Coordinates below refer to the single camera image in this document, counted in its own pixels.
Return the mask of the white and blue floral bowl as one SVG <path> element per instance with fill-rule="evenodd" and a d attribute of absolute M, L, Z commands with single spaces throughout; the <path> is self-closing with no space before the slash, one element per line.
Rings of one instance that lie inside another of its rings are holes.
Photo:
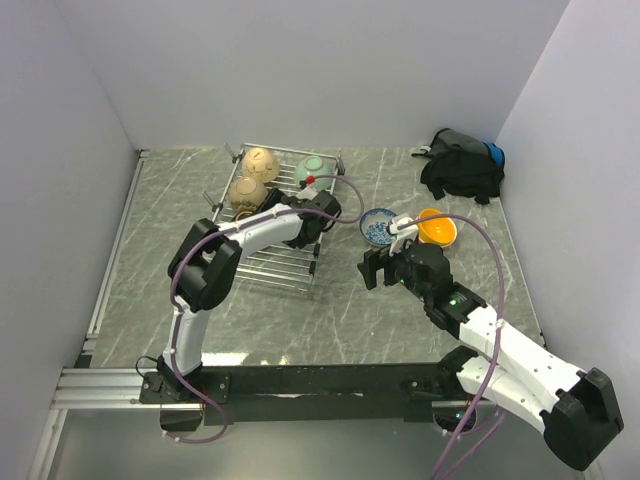
<path fill-rule="evenodd" d="M 389 224 L 396 213 L 386 208 L 373 208 L 366 211 L 359 222 L 364 239 L 375 247 L 385 247 L 392 243 Z"/>

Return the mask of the yellow bowl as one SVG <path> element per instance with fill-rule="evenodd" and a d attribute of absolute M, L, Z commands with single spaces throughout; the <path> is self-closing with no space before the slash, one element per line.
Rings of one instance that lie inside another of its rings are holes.
<path fill-rule="evenodd" d="M 448 217 L 438 217 L 426 220 L 418 224 L 418 237 L 445 240 L 446 238 L 457 238 L 457 228 L 455 223 Z"/>

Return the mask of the dark brown bowl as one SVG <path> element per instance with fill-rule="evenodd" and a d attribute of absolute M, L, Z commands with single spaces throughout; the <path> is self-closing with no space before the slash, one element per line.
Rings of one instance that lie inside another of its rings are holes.
<path fill-rule="evenodd" d="M 250 210 L 244 210 L 244 211 L 240 211 L 236 214 L 236 216 L 234 217 L 235 221 L 240 221 L 243 220 L 245 218 L 248 218 L 250 216 L 252 216 L 254 214 L 253 211 Z"/>

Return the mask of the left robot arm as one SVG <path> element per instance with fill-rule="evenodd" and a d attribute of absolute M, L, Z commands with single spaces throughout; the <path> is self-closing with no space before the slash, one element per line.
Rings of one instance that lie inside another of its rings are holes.
<path fill-rule="evenodd" d="M 302 249 L 316 242 L 341 212 L 339 201 L 327 191 L 307 187 L 288 196 L 274 188 L 239 221 L 201 219 L 191 227 L 168 268 L 174 313 L 167 346 L 157 361 L 164 389 L 173 399 L 186 402 L 199 392 L 210 311 L 229 294 L 239 264 L 276 243 Z"/>

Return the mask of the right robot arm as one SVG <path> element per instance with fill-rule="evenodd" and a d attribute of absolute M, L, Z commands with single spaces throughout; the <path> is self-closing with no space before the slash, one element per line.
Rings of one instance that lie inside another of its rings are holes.
<path fill-rule="evenodd" d="M 584 371 L 505 320 L 480 296 L 456 282 L 442 249 L 408 241 L 396 253 L 368 250 L 357 266 L 372 290 L 377 275 L 422 301 L 429 320 L 461 342 L 454 364 L 438 374 L 449 398 L 482 396 L 541 433 L 565 465 L 586 470 L 623 430 L 613 383 L 598 368 Z"/>

